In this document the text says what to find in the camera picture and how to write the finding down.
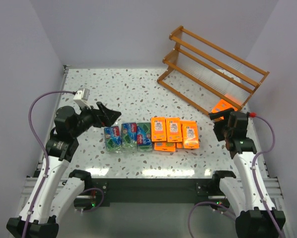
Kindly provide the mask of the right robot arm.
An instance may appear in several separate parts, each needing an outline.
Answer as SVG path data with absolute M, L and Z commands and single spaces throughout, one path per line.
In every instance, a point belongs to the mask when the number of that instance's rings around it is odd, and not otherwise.
M 209 113 L 214 121 L 214 133 L 225 147 L 239 172 L 236 179 L 229 171 L 213 175 L 213 187 L 228 198 L 233 209 L 235 229 L 239 238 L 282 238 L 286 217 L 278 211 L 270 198 L 258 165 L 258 152 L 254 141 L 247 137 L 249 118 L 256 113 L 243 113 L 232 108 Z

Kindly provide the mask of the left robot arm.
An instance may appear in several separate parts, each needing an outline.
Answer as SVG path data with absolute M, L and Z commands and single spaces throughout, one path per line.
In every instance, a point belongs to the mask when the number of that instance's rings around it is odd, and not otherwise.
M 56 111 L 55 127 L 45 146 L 41 172 L 31 195 L 17 218 L 10 218 L 6 228 L 15 238 L 55 238 L 59 223 L 74 200 L 83 192 L 94 190 L 91 174 L 82 170 L 70 173 L 66 184 L 57 192 L 61 178 L 68 168 L 79 143 L 77 138 L 90 127 L 109 127 L 121 112 L 106 108 L 85 107 L 77 114 L 73 107 Z

